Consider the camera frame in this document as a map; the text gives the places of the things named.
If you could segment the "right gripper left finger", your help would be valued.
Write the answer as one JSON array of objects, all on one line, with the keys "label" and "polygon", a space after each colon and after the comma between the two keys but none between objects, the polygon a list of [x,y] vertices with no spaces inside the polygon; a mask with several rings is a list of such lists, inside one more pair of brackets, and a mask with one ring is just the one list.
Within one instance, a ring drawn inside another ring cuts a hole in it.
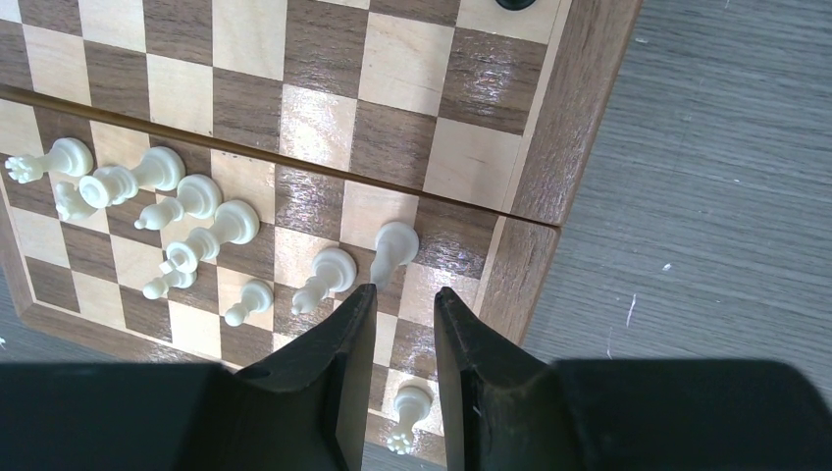
[{"label": "right gripper left finger", "polygon": [[358,470],[376,339],[377,288],[234,373],[224,392],[217,470]]}]

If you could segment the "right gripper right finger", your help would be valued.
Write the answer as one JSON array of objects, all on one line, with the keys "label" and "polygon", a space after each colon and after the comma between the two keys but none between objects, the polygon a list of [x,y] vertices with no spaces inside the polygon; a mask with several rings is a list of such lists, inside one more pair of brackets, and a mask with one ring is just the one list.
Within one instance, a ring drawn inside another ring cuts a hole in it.
[{"label": "right gripper right finger", "polygon": [[452,288],[435,296],[434,332],[448,469],[578,469],[555,368],[482,322]]}]

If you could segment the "white chess piece corner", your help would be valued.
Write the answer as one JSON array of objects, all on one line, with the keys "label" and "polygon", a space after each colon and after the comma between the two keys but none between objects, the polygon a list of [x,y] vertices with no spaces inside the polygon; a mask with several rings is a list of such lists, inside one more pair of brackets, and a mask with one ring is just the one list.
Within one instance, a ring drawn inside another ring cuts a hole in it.
[{"label": "white chess piece corner", "polygon": [[433,397],[425,390],[415,387],[402,387],[394,401],[393,407],[398,413],[398,421],[390,430],[387,447],[399,454],[410,454],[414,448],[414,425],[430,414]]}]

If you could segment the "wooden chess board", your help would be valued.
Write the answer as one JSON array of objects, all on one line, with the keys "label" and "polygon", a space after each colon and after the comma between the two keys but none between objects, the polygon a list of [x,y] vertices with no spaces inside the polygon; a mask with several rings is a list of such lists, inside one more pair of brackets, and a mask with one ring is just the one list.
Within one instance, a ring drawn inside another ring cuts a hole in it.
[{"label": "wooden chess board", "polygon": [[[638,1],[5,1],[1,264],[29,327],[122,358],[246,366],[328,317],[291,299],[329,247],[370,279],[377,231],[418,254],[379,293],[366,441],[398,391],[438,391],[433,305],[449,287],[504,337],[528,329]],[[174,188],[95,208],[64,163],[132,174],[154,147],[258,215],[149,299],[168,246],[209,220],[137,226]]]}]

